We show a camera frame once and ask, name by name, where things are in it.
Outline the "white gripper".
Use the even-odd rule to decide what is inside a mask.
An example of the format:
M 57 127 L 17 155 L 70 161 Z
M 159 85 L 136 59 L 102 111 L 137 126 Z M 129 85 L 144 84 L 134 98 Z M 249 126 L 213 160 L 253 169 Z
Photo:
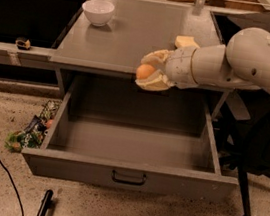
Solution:
M 158 50 L 146 54 L 141 59 L 141 64 L 151 66 L 164 65 L 165 74 L 156 70 L 154 74 L 146 79 L 137 79 L 136 84 L 146 91 L 164 91 L 176 86 L 180 89 L 197 87 L 197 82 L 192 77 L 192 56 L 196 50 L 195 46 L 180 47 L 174 51 Z

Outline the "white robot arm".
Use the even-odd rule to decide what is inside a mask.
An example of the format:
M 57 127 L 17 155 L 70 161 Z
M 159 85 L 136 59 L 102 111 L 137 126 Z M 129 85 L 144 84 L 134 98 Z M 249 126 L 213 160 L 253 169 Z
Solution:
M 261 88 L 270 95 L 270 33 L 245 28 L 229 43 L 200 47 L 191 36 L 176 37 L 175 49 L 145 55 L 135 82 L 146 91 L 202 85 L 228 89 Z

